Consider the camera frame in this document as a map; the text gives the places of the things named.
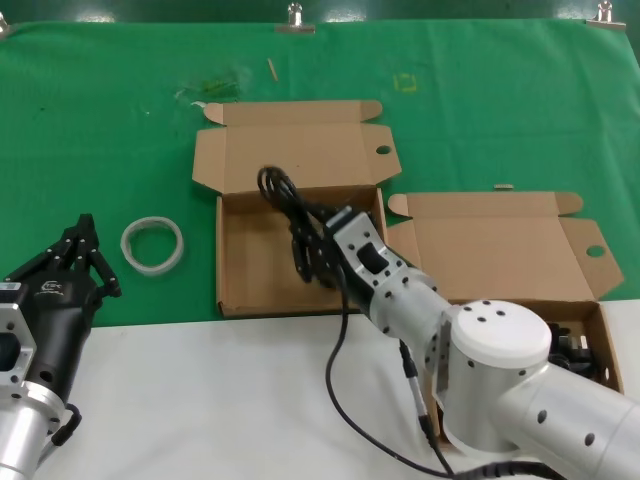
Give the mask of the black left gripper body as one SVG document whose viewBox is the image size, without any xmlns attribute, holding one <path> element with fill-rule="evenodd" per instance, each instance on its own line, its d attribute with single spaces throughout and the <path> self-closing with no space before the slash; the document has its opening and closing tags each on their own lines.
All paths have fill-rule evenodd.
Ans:
<svg viewBox="0 0 640 480">
<path fill-rule="evenodd" d="M 100 306 L 97 284 L 88 273 L 75 270 L 39 272 L 24 284 L 21 309 L 36 343 L 26 379 L 66 401 Z"/>
</svg>

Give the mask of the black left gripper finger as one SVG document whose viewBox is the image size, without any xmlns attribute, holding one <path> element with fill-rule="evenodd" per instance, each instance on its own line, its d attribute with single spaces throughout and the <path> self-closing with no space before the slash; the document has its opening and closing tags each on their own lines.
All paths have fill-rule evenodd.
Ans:
<svg viewBox="0 0 640 480">
<path fill-rule="evenodd" d="M 101 306 L 105 297 L 118 298 L 122 295 L 116 274 L 101 253 L 100 242 L 93 219 L 79 219 L 77 223 L 77 248 L 74 269 L 90 276 L 94 269 L 102 281 L 93 289 L 93 303 Z"/>
<path fill-rule="evenodd" d="M 95 266 L 95 223 L 91 214 L 81 214 L 77 223 L 66 228 L 60 239 L 25 264 L 4 276 L 5 281 L 26 281 L 44 271 L 88 272 Z"/>
</svg>

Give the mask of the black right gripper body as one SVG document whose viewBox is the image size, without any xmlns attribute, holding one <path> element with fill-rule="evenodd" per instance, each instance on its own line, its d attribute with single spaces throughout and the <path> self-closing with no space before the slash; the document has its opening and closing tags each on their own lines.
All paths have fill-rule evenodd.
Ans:
<svg viewBox="0 0 640 480">
<path fill-rule="evenodd" d="M 340 250 L 319 233 L 312 234 L 312 270 L 321 285 L 338 291 L 342 301 L 348 300 Z"/>
</svg>

